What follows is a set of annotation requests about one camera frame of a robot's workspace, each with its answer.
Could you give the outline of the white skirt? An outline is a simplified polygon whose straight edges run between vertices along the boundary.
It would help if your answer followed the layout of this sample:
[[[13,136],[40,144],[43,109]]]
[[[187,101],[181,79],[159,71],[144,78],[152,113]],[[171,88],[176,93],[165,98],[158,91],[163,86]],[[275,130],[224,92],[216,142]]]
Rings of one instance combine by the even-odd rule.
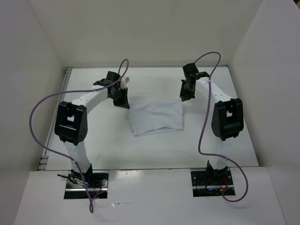
[[[180,100],[158,100],[133,105],[128,112],[134,136],[181,131],[183,103]]]

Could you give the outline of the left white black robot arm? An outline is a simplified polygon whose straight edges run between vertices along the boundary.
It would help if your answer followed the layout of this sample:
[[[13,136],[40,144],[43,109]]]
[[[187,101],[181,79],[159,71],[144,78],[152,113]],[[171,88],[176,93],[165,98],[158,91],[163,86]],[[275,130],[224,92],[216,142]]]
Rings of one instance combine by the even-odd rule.
[[[93,83],[90,92],[71,102],[60,102],[54,132],[64,143],[67,155],[72,158],[70,181],[77,181],[85,188],[93,183],[93,168],[84,144],[88,133],[88,114],[109,98],[114,106],[129,109],[128,82],[129,77],[109,71],[106,78]]]

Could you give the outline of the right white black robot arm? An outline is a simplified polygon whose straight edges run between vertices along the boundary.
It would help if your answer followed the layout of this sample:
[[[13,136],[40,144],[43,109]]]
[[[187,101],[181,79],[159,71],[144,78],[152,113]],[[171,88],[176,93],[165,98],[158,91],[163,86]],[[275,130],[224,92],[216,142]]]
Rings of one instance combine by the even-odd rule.
[[[243,103],[240,98],[233,98],[223,92],[207,72],[200,72],[195,63],[183,66],[185,79],[182,80],[180,98],[188,101],[195,98],[198,91],[208,101],[209,109],[204,117],[203,128],[200,133],[198,151],[208,156],[206,166],[206,183],[217,184],[227,175],[228,153],[232,139],[237,137],[244,128]],[[217,138],[215,146],[205,152],[202,150],[204,131],[208,128]]]

